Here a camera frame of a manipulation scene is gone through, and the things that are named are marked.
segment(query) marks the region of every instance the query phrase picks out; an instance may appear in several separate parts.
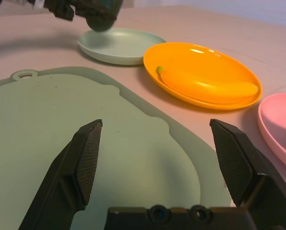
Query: light green plate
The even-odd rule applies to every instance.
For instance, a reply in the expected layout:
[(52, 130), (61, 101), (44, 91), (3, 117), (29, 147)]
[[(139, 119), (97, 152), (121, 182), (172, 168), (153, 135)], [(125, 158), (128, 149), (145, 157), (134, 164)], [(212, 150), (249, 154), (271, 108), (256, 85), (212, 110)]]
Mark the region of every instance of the light green plate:
[(95, 119), (104, 126), (94, 186), (72, 230), (102, 230), (112, 206), (230, 205), (215, 152), (109, 76), (23, 70), (0, 81), (0, 229), (19, 227), (53, 159)]
[(106, 32), (88, 31), (79, 37), (83, 52), (97, 60), (117, 65), (143, 64), (149, 47), (166, 42), (161, 37), (138, 30), (113, 28)]

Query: plate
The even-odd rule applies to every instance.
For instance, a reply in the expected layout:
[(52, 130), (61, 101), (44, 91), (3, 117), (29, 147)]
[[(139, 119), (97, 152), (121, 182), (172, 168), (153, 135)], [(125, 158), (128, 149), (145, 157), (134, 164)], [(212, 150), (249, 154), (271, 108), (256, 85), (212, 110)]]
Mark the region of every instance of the plate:
[(273, 94), (260, 103), (258, 124), (269, 148), (286, 165), (286, 93)]
[[(188, 103), (218, 110), (235, 110), (256, 103), (262, 95), (262, 86), (257, 77), (241, 63), (218, 51), (190, 43), (168, 42), (149, 48), (143, 58), (152, 79), (165, 91)], [(156, 68), (179, 69), (184, 72), (221, 82), (250, 82), (259, 87), (257, 94), (238, 103), (219, 104), (187, 97), (165, 85), (156, 73)]]
[(144, 31), (113, 28), (106, 32), (88, 31), (79, 37), (82, 51), (97, 60), (117, 65), (143, 64), (146, 50), (163, 38)]

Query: wall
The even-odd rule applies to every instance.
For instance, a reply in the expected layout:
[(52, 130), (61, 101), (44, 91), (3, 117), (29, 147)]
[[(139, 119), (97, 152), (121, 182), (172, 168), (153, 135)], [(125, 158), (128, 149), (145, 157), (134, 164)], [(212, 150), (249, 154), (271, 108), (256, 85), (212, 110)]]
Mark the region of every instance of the wall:
[(135, 0), (135, 6), (192, 5), (195, 7), (286, 25), (286, 0)]

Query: yellow banana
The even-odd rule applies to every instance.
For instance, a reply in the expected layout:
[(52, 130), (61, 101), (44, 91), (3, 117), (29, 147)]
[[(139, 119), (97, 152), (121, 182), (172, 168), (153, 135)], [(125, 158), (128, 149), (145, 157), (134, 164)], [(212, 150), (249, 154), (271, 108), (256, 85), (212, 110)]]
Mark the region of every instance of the yellow banana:
[(170, 72), (158, 66), (162, 81), (185, 96), (217, 104), (236, 103), (255, 95), (259, 88), (250, 82), (223, 83), (198, 77), (187, 72)]

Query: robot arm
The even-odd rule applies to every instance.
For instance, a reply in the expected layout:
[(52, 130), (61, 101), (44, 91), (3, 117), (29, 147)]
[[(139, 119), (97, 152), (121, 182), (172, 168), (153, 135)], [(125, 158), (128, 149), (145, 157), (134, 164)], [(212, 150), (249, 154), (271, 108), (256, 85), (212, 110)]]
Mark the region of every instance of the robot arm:
[(46, 8), (57, 18), (72, 21), (74, 15), (84, 17), (88, 26), (98, 32), (110, 29), (117, 19), (123, 0), (7, 0), (20, 5)]

